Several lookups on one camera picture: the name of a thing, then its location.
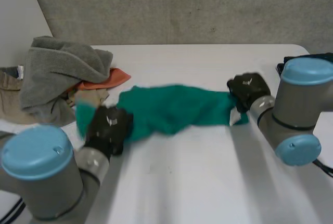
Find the gray towel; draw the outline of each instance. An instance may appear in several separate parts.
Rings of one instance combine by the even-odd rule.
[[[64,126],[75,121],[73,110],[59,97],[84,80],[108,79],[112,53],[52,37],[34,38],[24,66],[20,104],[41,123]]]

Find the white table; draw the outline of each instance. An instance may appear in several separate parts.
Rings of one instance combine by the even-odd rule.
[[[297,45],[95,48],[111,51],[113,65],[132,76],[110,90],[107,104],[116,103],[119,93],[133,85],[182,83],[226,91],[229,78],[254,71],[276,95],[277,63],[284,56],[308,53]],[[321,159],[331,166],[332,124],[333,115],[322,114],[315,130],[323,146]],[[0,122],[6,131],[24,128]],[[74,146],[81,145],[70,138]],[[173,137],[155,134],[127,147],[121,159],[111,159],[110,167],[88,224],[333,223],[333,179],[313,165],[282,164],[253,122],[190,127]],[[17,223],[28,218],[26,211]]]

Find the light blue cap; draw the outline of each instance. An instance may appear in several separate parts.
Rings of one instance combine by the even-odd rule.
[[[2,149],[2,167],[21,180],[42,180],[64,169],[73,157],[73,147],[62,129],[38,126],[7,141]]]
[[[302,166],[316,160],[321,150],[318,138],[308,134],[285,139],[275,149],[275,154],[287,165]]]
[[[281,74],[283,81],[293,85],[319,85],[333,80],[333,64],[316,58],[289,60]]]

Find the gray wall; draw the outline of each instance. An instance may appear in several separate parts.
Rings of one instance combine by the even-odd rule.
[[[0,0],[0,67],[24,63],[39,35],[51,32],[37,0]]]
[[[333,51],[332,0],[38,0],[55,37],[94,45],[288,43]]]

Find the green towel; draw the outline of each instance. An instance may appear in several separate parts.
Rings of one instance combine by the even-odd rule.
[[[173,135],[189,125],[228,125],[235,106],[227,92],[208,91],[183,85],[153,88],[134,86],[120,94],[117,107],[134,114],[128,141],[149,137],[157,131]],[[246,114],[237,124],[248,122]]]

